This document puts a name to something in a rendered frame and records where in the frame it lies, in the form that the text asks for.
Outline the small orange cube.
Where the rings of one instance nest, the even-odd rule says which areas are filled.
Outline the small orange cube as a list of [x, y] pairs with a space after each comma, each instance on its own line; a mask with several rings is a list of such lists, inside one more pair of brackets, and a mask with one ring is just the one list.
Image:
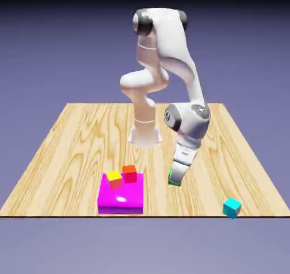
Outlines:
[[125, 183], [135, 183], [137, 181], [137, 170], [134, 165], [124, 165], [122, 173]]

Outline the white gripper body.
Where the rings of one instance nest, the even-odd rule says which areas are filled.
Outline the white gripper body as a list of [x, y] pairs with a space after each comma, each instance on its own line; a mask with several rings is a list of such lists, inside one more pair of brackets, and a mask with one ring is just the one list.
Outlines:
[[173, 160], [170, 180], [174, 183], [181, 183], [189, 167], [189, 165]]

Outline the small cyan cube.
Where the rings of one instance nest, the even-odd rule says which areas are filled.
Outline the small cyan cube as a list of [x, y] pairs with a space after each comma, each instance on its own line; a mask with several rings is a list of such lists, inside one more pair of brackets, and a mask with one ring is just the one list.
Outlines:
[[234, 198], [228, 198], [223, 204], [223, 214], [231, 219], [235, 219], [240, 211], [242, 204]]

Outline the large magenta box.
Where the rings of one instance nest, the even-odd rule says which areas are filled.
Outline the large magenta box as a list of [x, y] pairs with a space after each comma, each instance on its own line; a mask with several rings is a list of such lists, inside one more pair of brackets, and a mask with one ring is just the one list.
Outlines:
[[143, 173], [138, 173], [135, 183], [123, 183], [122, 187], [111, 190], [104, 173], [97, 198], [98, 214], [142, 215], [143, 185]]

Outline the small green cube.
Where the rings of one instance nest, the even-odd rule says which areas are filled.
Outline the small green cube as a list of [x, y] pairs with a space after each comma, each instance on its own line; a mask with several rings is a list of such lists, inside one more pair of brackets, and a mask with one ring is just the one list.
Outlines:
[[170, 170], [169, 170], [169, 173], [168, 173], [168, 184], [169, 185], [173, 185], [173, 186], [178, 186], [180, 187], [181, 184], [180, 183], [174, 183], [170, 180], [170, 177], [171, 177], [171, 173], [172, 173], [172, 166], [170, 167]]

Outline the small yellow cube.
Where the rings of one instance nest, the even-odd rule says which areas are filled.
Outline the small yellow cube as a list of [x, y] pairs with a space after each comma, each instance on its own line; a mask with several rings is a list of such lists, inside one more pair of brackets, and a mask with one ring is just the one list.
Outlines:
[[122, 187], [123, 179], [119, 171], [113, 171], [106, 174], [109, 188], [115, 190]]

